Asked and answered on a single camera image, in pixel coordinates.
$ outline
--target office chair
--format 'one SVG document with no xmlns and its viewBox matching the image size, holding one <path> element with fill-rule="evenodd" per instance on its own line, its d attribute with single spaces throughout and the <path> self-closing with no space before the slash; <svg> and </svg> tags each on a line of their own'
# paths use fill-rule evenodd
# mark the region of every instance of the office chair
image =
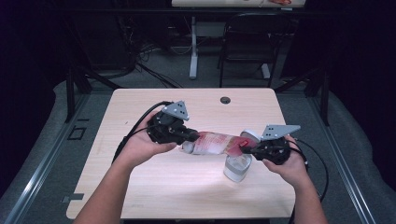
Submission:
<svg viewBox="0 0 396 224">
<path fill-rule="evenodd" d="M 241 13 L 228 19 L 224 26 L 218 62 L 219 86 L 222 87 L 224 62 L 258 63 L 258 68 L 264 63 L 270 63 L 269 88 L 280 45 L 289 28 L 289 18 L 276 14 Z"/>
</svg>

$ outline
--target white desk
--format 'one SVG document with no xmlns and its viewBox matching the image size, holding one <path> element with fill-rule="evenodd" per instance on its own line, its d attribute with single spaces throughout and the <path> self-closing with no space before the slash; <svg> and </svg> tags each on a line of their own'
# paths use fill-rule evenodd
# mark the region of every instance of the white desk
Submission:
<svg viewBox="0 0 396 224">
<path fill-rule="evenodd" d="M 220 98 L 228 96 L 227 105 Z M 92 145 L 67 216 L 75 218 L 105 175 L 122 139 L 137 120 L 161 101 L 184 100 L 188 128 L 227 134 L 250 129 L 262 134 L 266 124 L 284 124 L 271 89 L 116 90 Z M 268 218 L 289 217 L 294 191 L 261 161 L 234 183 L 223 174 L 225 155 L 195 156 L 176 148 L 156 155 L 132 172 L 122 218 Z"/>
<path fill-rule="evenodd" d="M 280 4 L 272 3 L 269 0 L 172 0 L 172 7 L 281 7 L 291 9 L 294 7 L 304 7 L 305 0 L 291 0 L 291 4 L 281 6 Z M 222 35 L 224 26 L 216 32 L 215 36 Z M 197 50 L 197 23 L 192 17 L 191 21 L 191 65 L 190 65 L 190 79 L 197 78 L 198 67 L 198 50 Z M 267 64 L 262 67 L 264 77 L 269 77 L 270 72 Z"/>
</svg>

